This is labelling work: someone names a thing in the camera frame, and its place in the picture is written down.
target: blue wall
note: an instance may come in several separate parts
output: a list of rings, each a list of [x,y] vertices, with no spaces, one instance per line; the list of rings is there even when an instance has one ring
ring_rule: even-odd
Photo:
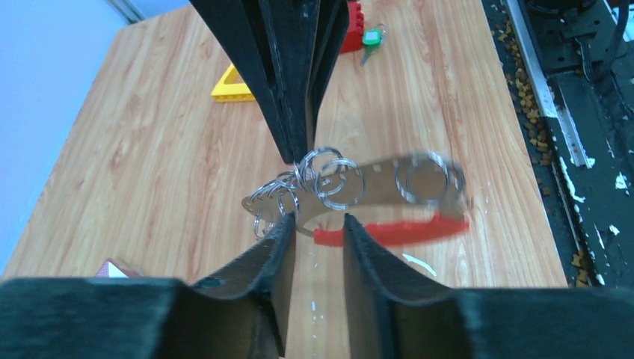
[[[4,0],[0,273],[123,18],[104,0]]]

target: wood grain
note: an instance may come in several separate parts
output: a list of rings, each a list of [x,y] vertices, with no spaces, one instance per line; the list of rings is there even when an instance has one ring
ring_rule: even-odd
[[[450,286],[565,286],[480,2],[375,1],[363,11],[368,25],[387,24],[387,40],[364,67],[361,53],[340,57],[317,144],[360,163],[445,153],[463,165],[475,205],[468,233],[392,251]],[[209,96],[228,65],[190,7],[120,31],[4,278],[93,276],[114,257],[191,282],[251,246],[240,200],[287,167],[255,102]],[[335,227],[335,217],[317,222]],[[298,241],[288,358],[346,358],[341,250]]]

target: wire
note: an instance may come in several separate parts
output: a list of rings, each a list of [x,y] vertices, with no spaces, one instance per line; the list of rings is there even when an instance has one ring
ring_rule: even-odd
[[[598,82],[603,80],[612,69],[612,63],[616,58],[618,46],[619,44],[621,44],[621,40],[623,39],[623,35],[625,34],[625,28],[627,27],[629,14],[630,1],[620,0],[618,3],[618,19],[616,27],[614,32],[612,32],[612,39],[610,40],[606,56],[603,59],[603,63],[601,64],[601,68],[599,69],[598,73],[594,72],[594,68],[592,66],[592,55],[590,53],[591,39],[575,39],[575,41],[579,44],[579,47],[581,48],[583,74],[585,76],[585,79],[587,79],[589,82]]]

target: green object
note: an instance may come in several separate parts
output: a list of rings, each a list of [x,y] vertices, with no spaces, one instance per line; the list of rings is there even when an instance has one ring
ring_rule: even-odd
[[[361,43],[365,46],[379,46],[381,44],[381,38],[383,37],[381,30],[373,28],[363,33],[363,39]]]

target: green keychain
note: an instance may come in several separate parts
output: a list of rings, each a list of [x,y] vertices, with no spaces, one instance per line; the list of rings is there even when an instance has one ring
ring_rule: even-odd
[[[385,25],[378,24],[374,28],[369,29],[365,33],[363,33],[363,38],[361,39],[361,43],[366,47],[366,52],[363,54],[363,58],[361,59],[361,66],[363,66],[366,61],[370,58],[370,55],[383,45],[385,41]]]

